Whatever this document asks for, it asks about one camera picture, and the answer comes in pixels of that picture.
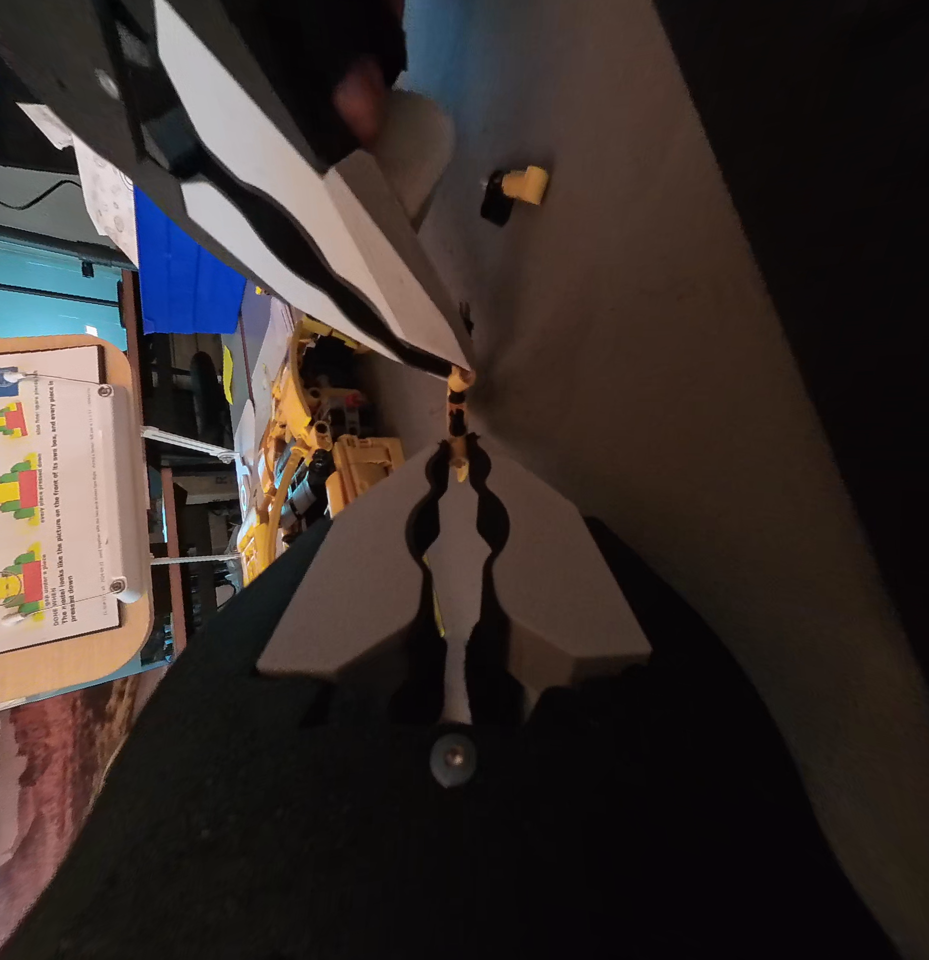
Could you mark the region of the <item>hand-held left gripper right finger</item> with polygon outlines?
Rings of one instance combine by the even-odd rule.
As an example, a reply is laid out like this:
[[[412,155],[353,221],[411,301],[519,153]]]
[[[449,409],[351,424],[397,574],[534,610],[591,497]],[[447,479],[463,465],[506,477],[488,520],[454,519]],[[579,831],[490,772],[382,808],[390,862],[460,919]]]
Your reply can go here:
[[[473,724],[521,724],[541,696],[648,662],[651,644],[579,510],[476,434],[475,528],[487,554],[468,638]]]

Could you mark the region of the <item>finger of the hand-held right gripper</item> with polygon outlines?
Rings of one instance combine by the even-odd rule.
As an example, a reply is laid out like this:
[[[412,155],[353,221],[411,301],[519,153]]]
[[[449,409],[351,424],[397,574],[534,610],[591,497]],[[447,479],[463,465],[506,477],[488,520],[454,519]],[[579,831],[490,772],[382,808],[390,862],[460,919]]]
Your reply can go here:
[[[263,197],[399,337],[449,360],[450,369],[471,369],[459,307],[375,158],[361,149],[336,165],[319,158],[220,2],[154,2],[154,35],[194,142],[172,169],[180,192],[184,183],[215,183]],[[212,239],[184,200],[183,208],[188,224]]]
[[[188,217],[290,306],[404,366],[436,378],[449,375],[449,360],[391,330],[369,297],[333,270],[292,219],[265,198],[215,182],[184,182],[181,193]]]

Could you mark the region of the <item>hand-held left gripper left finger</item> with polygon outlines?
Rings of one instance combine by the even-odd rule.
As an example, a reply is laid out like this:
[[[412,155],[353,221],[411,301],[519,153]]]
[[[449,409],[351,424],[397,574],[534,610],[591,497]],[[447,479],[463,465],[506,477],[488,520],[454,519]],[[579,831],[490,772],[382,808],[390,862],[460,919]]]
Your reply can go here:
[[[447,642],[424,555],[440,531],[449,453],[433,444],[330,521],[259,655],[260,675],[369,690],[398,723],[441,719]]]

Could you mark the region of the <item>yellow connector with grey axle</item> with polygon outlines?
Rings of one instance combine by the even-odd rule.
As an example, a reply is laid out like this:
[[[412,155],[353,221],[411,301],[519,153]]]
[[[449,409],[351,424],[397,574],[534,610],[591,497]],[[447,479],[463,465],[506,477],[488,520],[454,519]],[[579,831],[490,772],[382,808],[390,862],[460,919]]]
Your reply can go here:
[[[538,207],[542,204],[550,176],[540,166],[520,170],[496,170],[482,185],[480,216],[486,222],[503,227],[515,205]]]

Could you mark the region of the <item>yellow brick beam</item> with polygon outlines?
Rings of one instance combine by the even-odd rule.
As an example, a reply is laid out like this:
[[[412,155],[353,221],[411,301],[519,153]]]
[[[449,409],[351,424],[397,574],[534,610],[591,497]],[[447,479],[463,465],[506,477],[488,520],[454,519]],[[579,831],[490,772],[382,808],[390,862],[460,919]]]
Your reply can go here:
[[[449,466],[459,484],[466,482],[470,472],[468,392],[468,387],[456,386],[451,381],[448,383],[445,408],[446,441],[449,448]]]

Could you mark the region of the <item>grey desk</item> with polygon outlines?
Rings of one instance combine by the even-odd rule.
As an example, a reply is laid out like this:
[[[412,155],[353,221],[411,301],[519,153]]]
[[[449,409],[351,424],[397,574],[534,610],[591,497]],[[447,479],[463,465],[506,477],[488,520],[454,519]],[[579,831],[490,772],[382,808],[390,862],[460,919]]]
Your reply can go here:
[[[929,958],[929,692],[651,2],[411,2],[413,76],[556,134],[490,246],[482,423],[593,508],[655,653],[439,787],[279,726],[224,958]],[[530,118],[519,121],[519,95]]]

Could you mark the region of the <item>person's right hand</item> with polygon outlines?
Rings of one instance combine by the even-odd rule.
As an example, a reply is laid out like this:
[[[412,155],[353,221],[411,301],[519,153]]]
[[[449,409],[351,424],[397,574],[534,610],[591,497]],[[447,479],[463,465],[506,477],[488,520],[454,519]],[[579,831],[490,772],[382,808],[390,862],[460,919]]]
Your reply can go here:
[[[338,117],[362,149],[372,150],[386,124],[391,88],[378,61],[362,58],[351,64],[334,86],[331,102]]]

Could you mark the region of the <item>blue plastic bin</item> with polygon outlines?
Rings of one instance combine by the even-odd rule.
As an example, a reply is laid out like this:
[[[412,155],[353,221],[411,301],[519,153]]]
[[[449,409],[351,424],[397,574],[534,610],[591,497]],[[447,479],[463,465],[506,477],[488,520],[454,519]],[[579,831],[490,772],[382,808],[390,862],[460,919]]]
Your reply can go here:
[[[138,282],[145,334],[237,330],[247,280],[134,188]]]

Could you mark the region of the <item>yellow toy brick car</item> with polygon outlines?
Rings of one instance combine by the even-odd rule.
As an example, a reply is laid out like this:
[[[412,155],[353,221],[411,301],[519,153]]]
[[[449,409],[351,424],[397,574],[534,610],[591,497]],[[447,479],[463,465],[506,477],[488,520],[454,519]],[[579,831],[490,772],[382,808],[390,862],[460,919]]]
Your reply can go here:
[[[298,310],[280,349],[261,361],[249,428],[236,440],[241,523],[234,564],[249,586],[309,527],[333,519],[404,463],[377,432],[357,386],[361,346]]]

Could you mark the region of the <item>white printed paper sheet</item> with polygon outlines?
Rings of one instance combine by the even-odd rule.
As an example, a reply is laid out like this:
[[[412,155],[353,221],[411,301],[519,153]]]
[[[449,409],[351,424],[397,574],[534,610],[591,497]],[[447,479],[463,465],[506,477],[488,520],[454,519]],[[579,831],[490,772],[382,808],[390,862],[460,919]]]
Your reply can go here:
[[[137,268],[135,186],[131,179],[77,138],[48,106],[18,102],[17,107],[56,149],[74,149],[78,181],[91,223],[98,235],[107,238]]]

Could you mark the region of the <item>white board stand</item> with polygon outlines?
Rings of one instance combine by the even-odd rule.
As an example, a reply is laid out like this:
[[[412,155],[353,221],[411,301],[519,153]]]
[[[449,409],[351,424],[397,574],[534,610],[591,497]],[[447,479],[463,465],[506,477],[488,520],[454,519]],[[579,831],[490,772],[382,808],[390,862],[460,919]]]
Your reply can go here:
[[[140,430],[140,435],[144,440],[151,440],[159,443],[164,443],[169,446],[181,448],[183,450],[191,450],[201,454],[205,454],[217,459],[220,462],[225,464],[234,464],[238,459],[238,453],[233,450],[223,446],[219,446],[213,443],[208,443],[196,438],[184,437],[181,435],[173,434],[168,431],[163,431],[155,426],[142,426]],[[152,557],[149,559],[149,564],[152,567],[170,567],[170,566],[182,566],[187,564],[199,564],[199,563],[218,563],[218,562],[231,562],[238,561],[242,557],[241,551],[228,551],[220,555],[202,555],[202,556],[186,556],[186,557],[164,557],[164,558],[155,558]]]

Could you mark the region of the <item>laminated instruction sheet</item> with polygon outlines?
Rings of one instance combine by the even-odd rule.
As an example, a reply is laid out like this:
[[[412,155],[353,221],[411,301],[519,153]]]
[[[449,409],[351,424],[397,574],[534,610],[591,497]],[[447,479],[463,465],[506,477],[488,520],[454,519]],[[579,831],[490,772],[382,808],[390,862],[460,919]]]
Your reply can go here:
[[[0,654],[119,624],[116,396],[97,345],[0,353]]]

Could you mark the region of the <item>instruction sheet on wooden stand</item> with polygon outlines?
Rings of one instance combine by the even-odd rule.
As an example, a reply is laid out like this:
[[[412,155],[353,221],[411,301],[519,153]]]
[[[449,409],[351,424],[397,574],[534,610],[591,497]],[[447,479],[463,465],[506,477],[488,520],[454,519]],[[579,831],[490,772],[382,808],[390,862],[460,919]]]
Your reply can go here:
[[[0,339],[0,354],[97,346],[102,379],[115,395],[116,524],[108,542],[120,551],[125,577],[118,595],[119,624],[107,630],[0,654],[0,707],[111,678],[139,653],[154,625],[147,522],[147,468],[139,390],[132,364],[119,348],[88,335]]]

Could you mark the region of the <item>dark toy car box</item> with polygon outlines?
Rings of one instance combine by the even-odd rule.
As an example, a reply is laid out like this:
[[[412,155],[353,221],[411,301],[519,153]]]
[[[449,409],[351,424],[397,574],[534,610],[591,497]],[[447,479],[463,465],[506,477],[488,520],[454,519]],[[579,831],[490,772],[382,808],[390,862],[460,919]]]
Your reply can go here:
[[[0,912],[27,908],[81,831],[117,753],[168,672],[162,665],[15,706],[2,718],[12,736],[17,787],[10,855],[0,865]]]

